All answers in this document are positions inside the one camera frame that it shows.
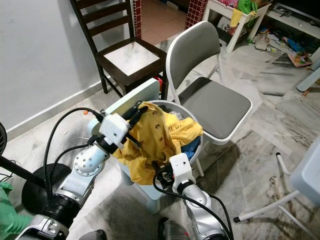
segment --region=white side table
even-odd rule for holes
[[[258,11],[256,12],[256,15],[254,17],[258,18],[258,19],[256,20],[254,26],[252,27],[252,30],[249,33],[248,40],[252,40],[254,38],[254,36],[256,35],[256,32],[261,24],[261,21],[264,18],[270,5],[271,5],[271,3],[259,8]],[[208,2],[206,4],[204,15],[202,18],[203,21],[208,21],[210,10],[213,10],[213,11],[227,17],[228,19],[231,19],[231,17],[232,17],[232,12],[233,12],[232,7],[226,6],[225,4],[223,4],[217,0],[208,0]],[[226,47],[227,53],[231,53],[234,50],[234,47],[235,47],[237,40],[240,36],[242,28],[244,27],[244,25],[247,22],[249,22],[251,17],[252,17],[252,15],[250,15],[250,14],[242,13],[239,24],[238,24],[231,40],[230,40],[228,46]]]

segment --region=grey folding chair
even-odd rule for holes
[[[200,76],[180,95],[176,89],[188,73],[204,60],[215,56],[217,65],[208,77]],[[216,28],[201,21],[182,32],[172,42],[165,68],[176,103],[190,110],[202,125],[204,134],[216,145],[226,144],[252,109],[245,96],[209,78],[217,72],[224,81],[220,43]]]

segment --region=white wall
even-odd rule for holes
[[[106,47],[127,38],[127,29],[95,41]],[[6,129],[100,81],[68,0],[1,0],[0,34],[0,121]]]

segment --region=marble floor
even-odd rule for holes
[[[175,36],[158,44],[163,50]],[[222,42],[221,57],[226,75],[225,86],[248,97],[253,109],[245,123],[222,146],[209,143],[200,154],[205,169],[204,177],[194,176],[204,189],[218,196],[225,203],[231,218],[264,207],[293,191],[289,178],[283,174],[276,152],[280,152],[290,171],[302,160],[308,147],[320,133],[320,86],[302,96],[295,86],[308,74],[306,68],[294,68],[280,52],[258,51],[253,44],[243,43],[232,53],[226,54]],[[211,57],[198,65],[186,77],[178,92],[183,91],[197,76],[206,76],[216,64]],[[213,75],[213,81],[219,77]],[[101,91],[71,107],[105,109],[119,97],[110,91]],[[55,122],[64,112],[53,116],[33,129],[11,140],[4,156],[17,160],[29,171],[42,164],[46,143]],[[49,163],[62,150],[85,143],[87,124],[92,116],[73,113],[61,123],[53,139]],[[77,151],[62,160],[70,165]],[[24,180],[10,179],[14,190],[9,194],[12,204],[22,214],[28,214],[21,206]],[[122,183],[116,159],[110,159],[97,177],[95,188],[70,228],[69,240],[76,240],[89,231],[104,229],[108,239],[156,239],[157,222],[168,217],[187,228],[192,238],[191,221],[179,199],[163,196],[161,211],[149,215],[146,200],[133,186]],[[214,211],[225,220],[218,203],[212,201]],[[320,210],[304,196],[284,205],[313,234],[320,238]],[[251,220],[233,223],[236,240],[307,240],[305,235],[280,210],[275,209]]]

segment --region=laundry basket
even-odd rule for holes
[[[152,103],[152,104],[155,104],[158,106],[160,106],[160,105],[165,106],[167,109],[170,109],[170,111],[175,111],[177,113],[181,113],[185,119],[190,117],[198,123],[198,120],[196,119],[196,117],[188,109],[186,109],[184,106],[181,106],[175,102],[166,101],[166,100],[151,100],[151,101],[149,101],[149,103]],[[197,157],[199,156],[203,144],[204,144],[204,136],[201,135],[199,145],[198,145],[193,157],[189,161],[190,164],[193,164],[195,162],[195,160],[197,159]]]

